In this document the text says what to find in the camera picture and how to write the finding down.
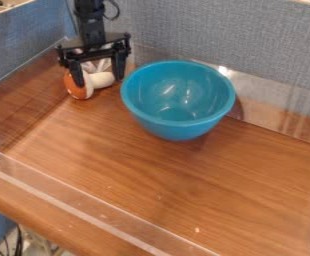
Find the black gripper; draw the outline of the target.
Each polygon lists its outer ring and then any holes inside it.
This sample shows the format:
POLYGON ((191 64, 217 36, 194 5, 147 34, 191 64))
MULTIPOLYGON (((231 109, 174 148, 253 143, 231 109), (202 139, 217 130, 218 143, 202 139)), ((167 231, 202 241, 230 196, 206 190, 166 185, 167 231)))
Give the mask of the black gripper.
POLYGON ((59 63, 68 66, 70 74, 78 87, 84 87, 84 77, 80 62, 110 58, 115 79, 125 78, 126 59, 131 53, 131 34, 125 32, 109 32, 106 41, 98 44, 87 44, 80 36, 66 39, 58 46, 59 63))

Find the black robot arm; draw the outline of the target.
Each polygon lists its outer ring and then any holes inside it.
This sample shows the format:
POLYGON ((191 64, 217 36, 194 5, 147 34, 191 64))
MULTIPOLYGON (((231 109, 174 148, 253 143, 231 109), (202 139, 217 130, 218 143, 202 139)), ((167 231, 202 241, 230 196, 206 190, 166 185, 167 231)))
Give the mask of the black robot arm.
POLYGON ((80 64, 86 61, 110 58, 117 80, 125 78, 126 61, 131 54, 131 34, 107 32, 105 20, 119 18, 121 8, 115 0, 74 0, 74 11, 79 35, 58 47, 59 63, 74 77, 74 84, 84 87, 80 64))

